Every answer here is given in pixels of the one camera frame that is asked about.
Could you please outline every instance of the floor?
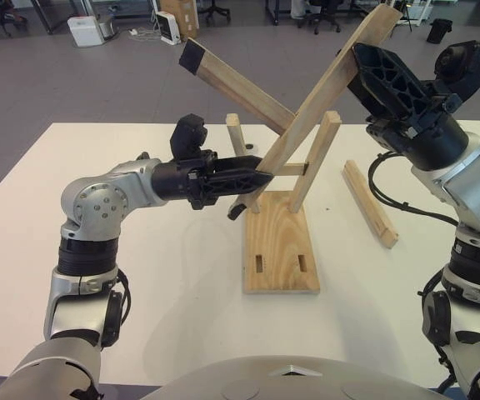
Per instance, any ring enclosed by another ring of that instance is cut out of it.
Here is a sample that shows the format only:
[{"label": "floor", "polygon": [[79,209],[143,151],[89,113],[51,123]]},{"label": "floor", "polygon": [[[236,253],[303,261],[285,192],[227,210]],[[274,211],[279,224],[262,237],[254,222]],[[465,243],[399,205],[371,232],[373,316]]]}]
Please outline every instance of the floor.
[{"label": "floor", "polygon": [[[342,16],[342,32],[327,24],[315,36],[286,16],[274,27],[263,0],[219,4],[232,9],[232,23],[215,17],[207,27],[202,21],[197,40],[291,109],[299,107],[360,23]],[[231,112],[243,123],[258,122],[178,66],[183,46],[132,40],[127,29],[150,28],[145,21],[121,25],[120,35],[104,46],[77,48],[65,27],[48,36],[32,9],[22,13],[29,19],[28,31],[11,27],[12,38],[0,37],[0,182],[51,123],[175,123],[187,113],[223,123]],[[425,41],[428,23],[412,32],[397,27],[383,44],[422,79],[433,78],[434,60],[448,44],[480,40],[480,2],[436,4],[433,18],[453,20],[442,44]],[[362,123],[367,116],[349,92],[334,108],[345,123]],[[456,116],[480,119],[480,90]]]}]

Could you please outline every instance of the trash bin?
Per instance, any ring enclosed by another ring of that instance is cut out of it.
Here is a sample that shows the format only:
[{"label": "trash bin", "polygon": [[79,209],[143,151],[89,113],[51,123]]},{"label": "trash bin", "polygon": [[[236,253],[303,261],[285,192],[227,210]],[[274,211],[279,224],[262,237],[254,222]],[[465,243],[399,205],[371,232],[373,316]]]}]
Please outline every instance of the trash bin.
[{"label": "trash bin", "polygon": [[429,32],[429,36],[427,36],[427,41],[429,43],[438,44],[442,41],[443,35],[445,35],[446,32],[451,32],[453,21],[450,21],[449,19],[437,18],[432,21],[431,25],[431,32]]}]

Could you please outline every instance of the wooden beam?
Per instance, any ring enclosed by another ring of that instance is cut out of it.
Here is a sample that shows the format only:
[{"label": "wooden beam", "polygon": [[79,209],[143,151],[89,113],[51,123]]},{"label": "wooden beam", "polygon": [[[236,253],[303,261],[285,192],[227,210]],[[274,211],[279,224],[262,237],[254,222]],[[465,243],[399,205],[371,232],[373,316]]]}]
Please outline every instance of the wooden beam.
[{"label": "wooden beam", "polygon": [[278,177],[301,177],[307,171],[305,162],[290,162],[284,164],[276,173]]},{"label": "wooden beam", "polygon": [[357,164],[353,160],[347,160],[342,173],[349,182],[358,205],[364,211],[367,221],[379,236],[381,243],[387,248],[392,248],[398,241],[399,235],[381,204],[370,191],[366,178],[361,174]]},{"label": "wooden beam", "polygon": [[[237,157],[245,156],[246,143],[243,140],[242,126],[240,125],[240,118],[238,118],[238,114],[227,114],[225,117],[225,123],[227,125],[227,130],[229,131],[229,137],[231,138],[234,154]],[[254,213],[260,213],[258,201],[251,205],[251,211]]]},{"label": "wooden beam", "polygon": [[261,119],[279,135],[295,117],[292,111],[195,40],[188,39],[179,64]]},{"label": "wooden beam", "polygon": [[307,196],[308,189],[314,182],[314,178],[322,166],[323,159],[337,135],[338,129],[342,124],[342,119],[336,111],[327,111],[323,114],[322,123],[317,130],[314,142],[307,155],[307,172],[296,181],[292,194],[290,195],[290,204],[288,211],[297,213]]},{"label": "wooden beam", "polygon": [[[386,4],[379,4],[362,20],[329,69],[302,103],[286,132],[267,152],[258,165],[258,170],[275,174],[285,164],[323,113],[334,104],[357,74],[357,64],[352,52],[353,45],[357,42],[378,45],[390,33],[400,17],[399,11]],[[229,209],[228,216],[236,219],[260,196],[264,188],[260,187],[255,192],[240,195]]]}]

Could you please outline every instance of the pale wood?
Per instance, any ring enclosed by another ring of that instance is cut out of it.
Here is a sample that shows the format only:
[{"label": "pale wood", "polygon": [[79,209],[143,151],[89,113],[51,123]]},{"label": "pale wood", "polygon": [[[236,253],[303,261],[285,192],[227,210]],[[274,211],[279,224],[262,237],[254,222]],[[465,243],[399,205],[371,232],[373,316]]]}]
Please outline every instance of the pale wood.
[{"label": "pale wood", "polygon": [[399,235],[381,204],[370,191],[366,178],[361,174],[357,164],[353,160],[347,160],[342,173],[349,182],[358,205],[363,210],[373,231],[379,236],[385,247],[392,248],[398,241]]},{"label": "pale wood", "polygon": [[295,214],[288,211],[289,195],[290,192],[265,192],[260,197],[261,212],[247,211],[245,293],[320,291],[305,213],[303,209]]},{"label": "pale wood", "polygon": [[288,206],[290,213],[297,213],[301,208],[308,189],[313,184],[314,178],[322,166],[323,159],[331,147],[333,139],[337,136],[341,124],[342,119],[340,119],[338,112],[327,111],[323,114],[322,123],[317,130],[316,137],[307,155],[307,171],[297,179],[296,186],[294,186],[290,195],[290,205]]},{"label": "pale wood", "polygon": [[[237,157],[245,156],[247,154],[246,143],[243,140],[242,126],[240,125],[240,118],[238,117],[238,114],[227,114],[225,117],[225,123],[227,125],[227,130],[229,131],[229,137],[231,138],[234,154]],[[254,213],[260,213],[258,201],[253,202],[250,208]]]},{"label": "pale wood", "polygon": [[[401,13],[386,4],[379,4],[363,20],[354,34],[347,40],[341,52],[323,74],[317,85],[303,101],[296,117],[286,132],[272,145],[258,170],[275,174],[292,156],[304,138],[345,90],[357,74],[357,64],[352,46],[357,43],[378,45],[392,31]],[[249,194],[240,195],[232,205],[249,207],[260,196],[265,187]]]},{"label": "pale wood", "polygon": [[284,164],[275,175],[278,177],[297,177],[305,174],[307,164],[305,162],[290,162]]},{"label": "pale wood", "polygon": [[292,123],[295,114],[201,44],[193,42],[205,51],[196,75],[260,118],[275,133],[283,134]]}]

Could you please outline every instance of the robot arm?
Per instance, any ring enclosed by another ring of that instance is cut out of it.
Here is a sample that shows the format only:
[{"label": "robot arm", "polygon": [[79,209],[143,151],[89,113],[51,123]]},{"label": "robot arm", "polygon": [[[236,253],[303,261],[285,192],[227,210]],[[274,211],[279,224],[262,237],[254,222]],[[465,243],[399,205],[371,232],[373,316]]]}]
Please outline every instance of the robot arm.
[{"label": "robot arm", "polygon": [[206,136],[203,120],[187,115],[170,141],[172,161],[143,153],[136,161],[66,187],[62,210],[67,221],[52,271],[46,341],[3,383],[0,399],[101,398],[100,352],[118,340],[123,306],[130,302],[127,278],[116,264],[123,219],[137,208],[159,207],[173,199],[186,198],[192,208],[201,209],[220,196],[249,193],[273,177],[255,171],[257,157],[218,159],[215,152],[201,150]]},{"label": "robot arm", "polygon": [[[394,53],[357,44],[349,88],[372,114],[367,132],[405,155],[412,173],[457,212],[451,261],[423,294],[423,327],[441,363],[480,399],[480,137],[451,116],[480,87],[480,42],[442,52],[435,81],[419,81]],[[442,282],[445,291],[434,292]]]}]

